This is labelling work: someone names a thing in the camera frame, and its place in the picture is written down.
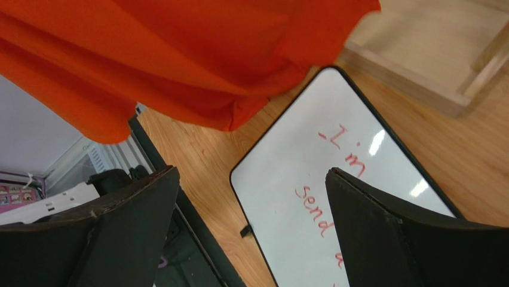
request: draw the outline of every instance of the white wall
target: white wall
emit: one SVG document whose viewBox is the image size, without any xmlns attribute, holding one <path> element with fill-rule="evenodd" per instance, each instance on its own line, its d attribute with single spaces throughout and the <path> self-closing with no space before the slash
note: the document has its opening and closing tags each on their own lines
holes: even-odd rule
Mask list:
<svg viewBox="0 0 509 287">
<path fill-rule="evenodd" d="M 0 170 L 43 175 L 81 136 L 0 75 Z"/>
</svg>

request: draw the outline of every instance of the black clip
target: black clip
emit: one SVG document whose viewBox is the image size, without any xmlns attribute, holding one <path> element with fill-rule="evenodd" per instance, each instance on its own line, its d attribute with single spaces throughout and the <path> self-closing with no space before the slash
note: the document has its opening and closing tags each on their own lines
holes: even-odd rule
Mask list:
<svg viewBox="0 0 509 287">
<path fill-rule="evenodd" d="M 242 228 L 242 230 L 240 231 L 240 236 L 242 238 L 244 238 L 252 233 L 253 233 L 253 229 L 251 228 L 251 225 L 248 224 L 246 227 Z"/>
</svg>

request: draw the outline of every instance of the red fabric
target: red fabric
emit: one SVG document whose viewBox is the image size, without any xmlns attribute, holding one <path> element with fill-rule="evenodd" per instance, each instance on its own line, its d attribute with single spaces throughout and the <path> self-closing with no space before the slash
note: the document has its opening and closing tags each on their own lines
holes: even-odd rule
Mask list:
<svg viewBox="0 0 509 287">
<path fill-rule="evenodd" d="M 136 102 L 224 131 L 332 63 L 377 0 L 3 0 L 0 74 L 86 137 Z"/>
</svg>

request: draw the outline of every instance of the wooden tabletop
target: wooden tabletop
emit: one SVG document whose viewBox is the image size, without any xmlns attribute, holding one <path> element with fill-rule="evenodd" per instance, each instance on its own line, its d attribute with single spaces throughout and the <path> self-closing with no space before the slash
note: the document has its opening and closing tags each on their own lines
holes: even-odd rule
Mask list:
<svg viewBox="0 0 509 287">
<path fill-rule="evenodd" d="M 509 74 L 500 73 L 472 111 L 453 119 L 344 67 L 416 158 L 470 221 L 509 227 Z M 275 286 L 229 173 L 282 113 L 300 87 L 273 98 L 240 129 L 224 133 L 180 123 L 152 110 L 139 120 L 247 286 Z"/>
</svg>

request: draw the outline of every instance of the whiteboard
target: whiteboard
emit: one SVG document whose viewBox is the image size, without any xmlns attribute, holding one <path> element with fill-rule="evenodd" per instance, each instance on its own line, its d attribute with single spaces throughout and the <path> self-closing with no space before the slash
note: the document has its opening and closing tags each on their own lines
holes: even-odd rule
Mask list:
<svg viewBox="0 0 509 287">
<path fill-rule="evenodd" d="M 349 286 L 325 189 L 332 167 L 461 216 L 346 74 L 325 68 L 230 174 L 279 287 Z"/>
</svg>

